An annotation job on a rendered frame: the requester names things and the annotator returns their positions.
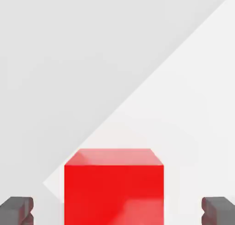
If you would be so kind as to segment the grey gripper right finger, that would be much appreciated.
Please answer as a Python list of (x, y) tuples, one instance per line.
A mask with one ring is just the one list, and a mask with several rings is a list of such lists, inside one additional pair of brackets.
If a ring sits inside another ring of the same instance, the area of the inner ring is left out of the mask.
[(225, 197), (203, 197), (201, 225), (235, 225), (235, 205)]

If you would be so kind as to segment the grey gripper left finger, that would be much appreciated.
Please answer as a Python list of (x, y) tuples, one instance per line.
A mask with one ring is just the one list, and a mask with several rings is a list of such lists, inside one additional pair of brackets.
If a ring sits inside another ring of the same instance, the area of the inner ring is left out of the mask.
[(34, 225), (32, 197), (10, 197), (0, 205), (0, 225)]

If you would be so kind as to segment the small red cube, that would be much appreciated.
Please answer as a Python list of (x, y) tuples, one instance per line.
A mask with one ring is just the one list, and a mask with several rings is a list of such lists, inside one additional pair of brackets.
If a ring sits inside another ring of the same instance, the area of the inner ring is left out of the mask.
[(80, 149), (64, 166), (64, 225), (164, 225), (164, 166), (146, 148)]

